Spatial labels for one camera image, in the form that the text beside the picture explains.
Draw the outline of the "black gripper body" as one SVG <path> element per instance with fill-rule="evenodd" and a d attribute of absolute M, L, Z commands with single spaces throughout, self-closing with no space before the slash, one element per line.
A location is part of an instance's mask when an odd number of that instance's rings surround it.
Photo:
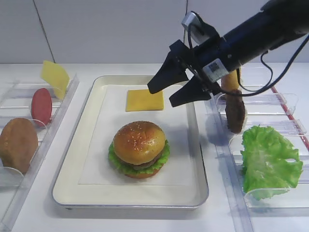
<path fill-rule="evenodd" d="M 170 51 L 214 95 L 224 92 L 221 79 L 241 66 L 241 49 L 225 37 L 210 38 L 194 48 L 177 41 L 170 46 Z"/>

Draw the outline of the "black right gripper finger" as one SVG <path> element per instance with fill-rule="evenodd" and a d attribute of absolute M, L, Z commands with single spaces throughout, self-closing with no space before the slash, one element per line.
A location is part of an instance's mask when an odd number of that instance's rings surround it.
<path fill-rule="evenodd" d="M 186 67 L 182 62 L 172 52 L 169 52 L 159 71 L 148 82 L 149 92 L 155 94 L 173 84 L 188 81 L 185 70 Z"/>

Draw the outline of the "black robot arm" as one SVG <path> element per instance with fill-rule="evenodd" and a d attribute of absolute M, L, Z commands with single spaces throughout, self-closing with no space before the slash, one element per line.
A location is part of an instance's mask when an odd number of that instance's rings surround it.
<path fill-rule="evenodd" d="M 176 41 L 148 89 L 155 94 L 179 82 L 184 86 L 170 96 L 173 107 L 206 101 L 223 90 L 218 80 L 255 57 L 298 38 L 309 37 L 306 0 L 271 0 L 260 11 L 224 36 L 189 12 L 182 25 L 189 44 Z"/>

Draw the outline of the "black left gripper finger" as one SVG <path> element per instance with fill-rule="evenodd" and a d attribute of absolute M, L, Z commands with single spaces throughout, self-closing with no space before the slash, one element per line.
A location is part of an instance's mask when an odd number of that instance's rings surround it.
<path fill-rule="evenodd" d="M 203 88 L 201 81 L 193 76 L 181 89 L 170 96 L 169 101 L 172 107 L 177 107 L 209 99 L 211 99 L 209 92 Z"/>

